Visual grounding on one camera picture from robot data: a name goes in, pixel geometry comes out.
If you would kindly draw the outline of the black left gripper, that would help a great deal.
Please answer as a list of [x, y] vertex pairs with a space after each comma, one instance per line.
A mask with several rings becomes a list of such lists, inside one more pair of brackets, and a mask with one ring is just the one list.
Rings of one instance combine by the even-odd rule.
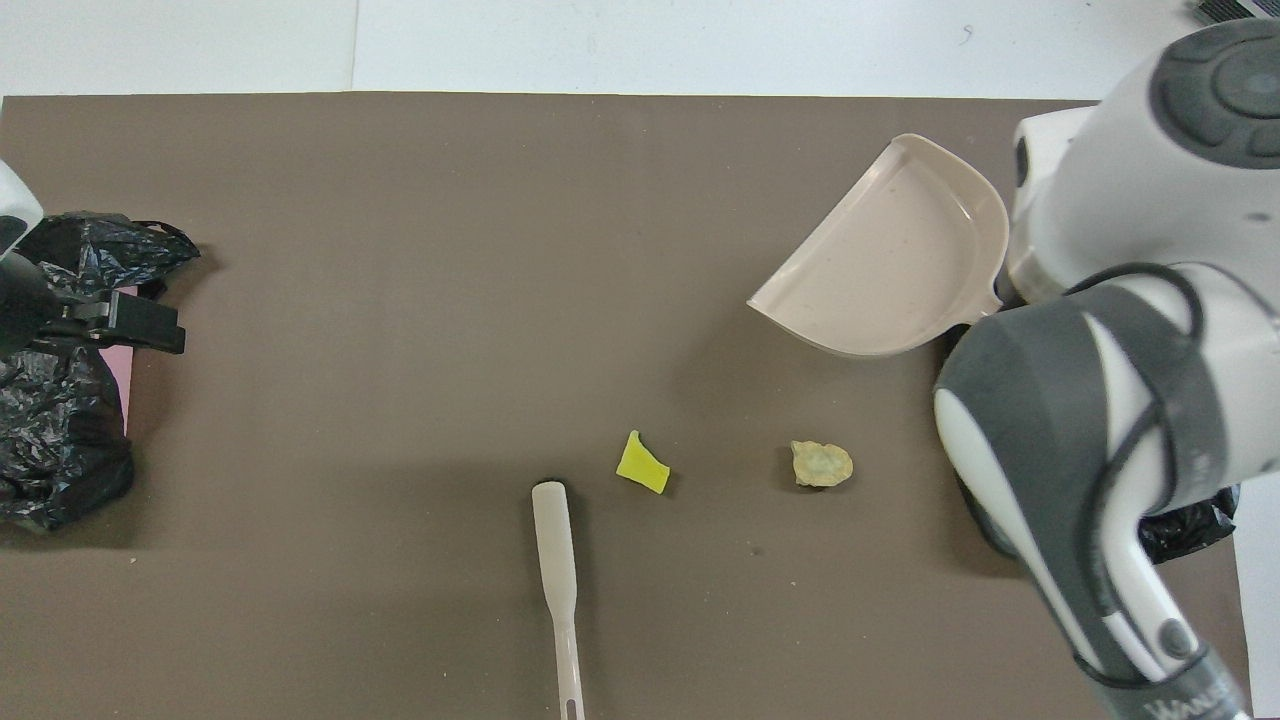
[[187, 333], [174, 307], [123, 290], [64, 306], [46, 275], [26, 258], [1, 264], [1, 356], [27, 348], [61, 315], [63, 334], [99, 348], [145, 348], [182, 355]]

